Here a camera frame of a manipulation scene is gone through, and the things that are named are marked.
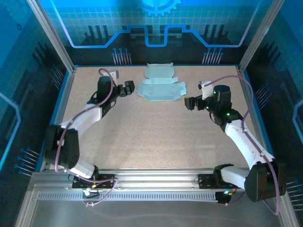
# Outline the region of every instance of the white connector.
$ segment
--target white connector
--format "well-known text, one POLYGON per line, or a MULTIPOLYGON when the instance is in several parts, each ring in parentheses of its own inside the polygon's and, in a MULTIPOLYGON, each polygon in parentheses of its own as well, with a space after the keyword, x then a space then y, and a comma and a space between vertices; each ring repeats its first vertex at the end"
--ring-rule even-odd
POLYGON ((205 100, 208 97, 213 96, 214 88, 213 85, 208 85, 207 84, 211 83, 209 79, 205 79, 199 82, 199 87, 202 89, 202 100, 205 100))

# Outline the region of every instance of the metal pin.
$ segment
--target metal pin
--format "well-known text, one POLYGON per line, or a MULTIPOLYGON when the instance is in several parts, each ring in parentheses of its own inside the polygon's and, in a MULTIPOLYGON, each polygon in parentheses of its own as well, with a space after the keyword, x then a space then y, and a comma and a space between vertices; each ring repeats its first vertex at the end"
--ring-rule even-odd
POLYGON ((132 54, 131 53, 128 53, 128 56, 129 56, 129 62, 130 62, 130 64, 132 65, 132 54))
POLYGON ((267 95, 265 95, 261 100, 257 100, 258 105, 260 106, 260 104, 265 101, 268 98, 267 95))
POLYGON ((116 60, 115 60, 115 53, 112 53, 113 59, 114 59, 114 63, 116 65, 116 60))
POLYGON ((126 65, 125 53, 123 53, 122 55, 123 55, 123 57, 124 57, 124 62, 125 62, 125 65, 126 65))
POLYGON ((49 73, 49 75, 50 75, 50 77, 52 78, 52 82, 56 85, 56 87, 57 87, 58 89, 60 89, 60 88, 59 88, 59 87, 60 87, 60 83, 59 83, 57 80, 55 80, 55 77, 53 77, 51 73, 49 73))
POLYGON ((209 57, 208 57, 208 61, 207 61, 207 64, 209 64, 209 60, 210 60, 210 57, 213 55, 213 53, 209 53, 209 57))
POLYGON ((117 61, 117 64, 118 64, 118 57, 117 57, 117 52, 116 52, 116 50, 117 50, 117 49, 116 49, 116 48, 114 48, 113 50, 114 50, 114 52, 115 52, 116 61, 117 61))
POLYGON ((129 61, 128 61, 128 54, 127 54, 127 48, 124 48, 125 52, 126 52, 126 58, 127 58, 127 64, 129 65, 129 61))
POLYGON ((259 94, 264 88, 265 86, 264 84, 262 84, 261 87, 258 89, 258 91, 256 91, 255 96, 257 96, 257 94, 259 94))
POLYGON ((60 74, 58 72, 56 72, 53 68, 51 69, 51 71, 54 73, 54 75, 56 76, 58 81, 60 81, 60 83, 62 83, 63 79, 61 78, 60 74))
POLYGON ((260 102, 260 100, 261 100, 264 96, 267 96, 267 91, 265 91, 264 93, 261 93, 261 94, 257 97, 257 103, 260 102))
POLYGON ((25 168, 19 167, 17 164, 15 164, 15 165, 14 165, 14 168, 15 168, 15 169, 17 169, 17 168, 19 168, 19 169, 23 169, 23 170, 25 170, 25 171, 29 171, 29 172, 31 172, 31 173, 33 172, 33 171, 28 170, 28 169, 25 169, 25 168))
POLYGON ((270 93, 266 100, 268 100, 271 96, 273 96, 273 93, 270 93))
POLYGON ((303 194, 300 194, 300 195, 292 195, 292 196, 289 196, 289 197, 292 198, 292 197, 298 197, 298 196, 303 196, 303 194))
POLYGON ((216 58, 217 58, 218 53, 216 52, 216 53, 214 53, 214 54, 215 54, 215 57, 214 57, 214 60, 213 60, 213 65, 214 65, 214 62, 215 62, 215 60, 216 60, 216 58))
POLYGON ((35 156, 35 155, 32 155, 31 153, 29 153, 29 152, 26 152, 23 148, 21 148, 20 149, 20 152, 24 152, 24 153, 26 153, 26 154, 28 154, 28 155, 30 155, 30 156, 32 156, 32 157, 35 157, 35 158, 39 158, 39 157, 37 157, 37 156, 35 156))
POLYGON ((216 63, 217 63, 217 61, 218 61, 218 59, 219 59, 219 56, 220 56, 220 53, 221 53, 221 50, 222 50, 222 49, 223 49, 222 47, 219 48, 219 53, 218 53, 218 55, 217 55, 216 63))
POLYGON ((25 158, 25 159, 32 160, 33 162, 37 162, 36 160, 34 160, 34 159, 30 158, 30 157, 29 157, 29 156, 27 156, 27 155, 24 155, 24 158, 25 158))
POLYGON ((27 151, 31 151, 32 153, 36 154, 39 156, 39 154, 37 152, 34 152, 33 150, 31 150, 30 148, 27 148, 27 151))
POLYGON ((299 186, 302 186, 302 185, 303 185, 303 184, 299 184, 299 185, 296 185, 296 186, 288 187, 287 189, 299 187, 299 186))
POLYGON ((291 184, 291 183, 299 183, 299 180, 298 180, 298 179, 295 179, 294 181, 291 181, 291 182, 286 183, 286 184, 291 184))
POLYGON ((124 62, 123 62, 123 55, 122 55, 122 48, 119 48, 119 51, 120 51, 120 56, 122 58, 122 64, 124 65, 124 62))
POLYGON ((55 83, 54 79, 52 79, 52 83, 55 85, 55 87, 60 90, 60 88, 58 87, 58 85, 55 83))
POLYGON ((262 106, 263 103, 265 103, 270 97, 271 97, 271 95, 266 96, 264 99, 262 99, 262 100, 259 102, 259 106, 262 106))
POLYGON ((122 64, 121 64, 120 53, 117 53, 117 55, 118 55, 119 63, 120 63, 120 65, 122 65, 122 64))
POLYGON ((61 75, 62 79, 64 79, 64 75, 63 75, 63 73, 59 70, 59 66, 55 66, 55 69, 56 69, 57 72, 61 75))
POLYGON ((301 198, 300 200, 290 200, 290 202, 297 202, 297 201, 303 201, 303 198, 301 198))
POLYGON ((25 164, 24 162, 21 163, 21 166, 22 166, 22 167, 28 167, 28 168, 31 168, 31 169, 35 170, 35 168, 33 168, 33 167, 31 167, 31 166, 25 164))
POLYGON ((60 76, 59 73, 54 72, 54 74, 55 74, 56 78, 58 79, 58 81, 59 81, 59 83, 60 83, 60 86, 61 86, 62 83, 63 83, 63 79, 61 78, 61 76, 60 76))
POLYGON ((206 59, 205 59, 205 63, 206 63, 206 61, 207 61, 207 58, 208 58, 208 54, 209 54, 210 50, 211 50, 211 48, 209 47, 209 48, 208 48, 208 52, 207 52, 207 54, 206 54, 206 59))
POLYGON ((221 61, 222 55, 223 55, 223 53, 221 53, 221 54, 220 54, 218 64, 220 64, 220 61, 221 61))
POLYGON ((269 99, 266 101, 266 103, 263 104, 263 106, 260 107, 260 110, 262 110, 266 106, 267 103, 269 103, 269 99))
POLYGON ((301 193, 302 193, 302 192, 303 192, 303 190, 302 190, 302 188, 299 188, 298 190, 288 192, 288 194, 293 193, 293 192, 301 192, 301 193))
POLYGON ((22 172, 22 170, 19 170, 19 172, 18 172, 18 173, 19 173, 19 174, 24 174, 24 175, 26 175, 26 176, 30 176, 30 177, 32 176, 31 174, 26 174, 26 173, 23 173, 23 172, 22 172))
POLYGON ((36 164, 34 164, 34 163, 32 163, 32 162, 29 162, 29 161, 27 161, 27 160, 21 158, 20 156, 17 157, 17 160, 22 160, 22 161, 25 161, 25 162, 27 162, 27 163, 33 165, 33 166, 36 166, 36 164))
POLYGON ((202 64, 204 64, 204 60, 205 60, 205 56, 207 55, 206 52, 204 52, 204 55, 203 55, 203 60, 202 60, 202 64))
POLYGON ((214 58, 214 52, 213 52, 213 54, 212 54, 212 59, 210 60, 210 63, 212 64, 212 61, 213 61, 213 58, 214 58))

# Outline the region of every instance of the gray metal floor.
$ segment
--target gray metal floor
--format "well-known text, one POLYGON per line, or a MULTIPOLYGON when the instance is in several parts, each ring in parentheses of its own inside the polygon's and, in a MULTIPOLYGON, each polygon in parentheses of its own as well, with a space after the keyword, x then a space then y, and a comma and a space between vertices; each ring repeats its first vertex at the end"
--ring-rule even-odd
POLYGON ((230 207, 186 201, 106 201, 87 208, 81 201, 38 201, 31 223, 31 227, 86 226, 278 227, 280 223, 263 202, 253 203, 247 197, 230 207))

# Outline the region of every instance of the metal base plate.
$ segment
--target metal base plate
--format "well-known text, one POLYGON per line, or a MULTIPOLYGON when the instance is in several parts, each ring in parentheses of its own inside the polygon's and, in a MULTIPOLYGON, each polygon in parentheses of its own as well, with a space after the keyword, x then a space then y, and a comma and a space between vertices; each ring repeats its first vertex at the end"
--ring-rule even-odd
MULTIPOLYGON (((114 174, 99 174, 99 179, 98 181, 102 181, 102 180, 106 180, 106 179, 110 179, 110 178, 114 178, 115 175, 114 174)), ((79 189, 79 188, 88 188, 91 187, 93 185, 93 183, 88 183, 85 182, 79 178, 77 178, 76 176, 73 179, 72 182, 72 188, 73 189, 79 189)), ((104 182, 101 184, 96 184, 96 189, 98 188, 112 188, 114 186, 114 180, 113 181, 108 181, 108 182, 104 182)))

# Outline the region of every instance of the circuit pattern graphic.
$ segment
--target circuit pattern graphic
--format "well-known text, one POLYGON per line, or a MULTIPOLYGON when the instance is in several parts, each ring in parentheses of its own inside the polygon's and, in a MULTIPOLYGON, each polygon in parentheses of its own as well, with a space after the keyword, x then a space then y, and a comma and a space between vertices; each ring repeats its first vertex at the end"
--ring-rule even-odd
POLYGON ((176 5, 180 3, 181 0, 138 0, 137 8, 149 16, 157 17, 159 15, 164 16, 165 13, 171 13, 171 10, 176 9, 176 5))

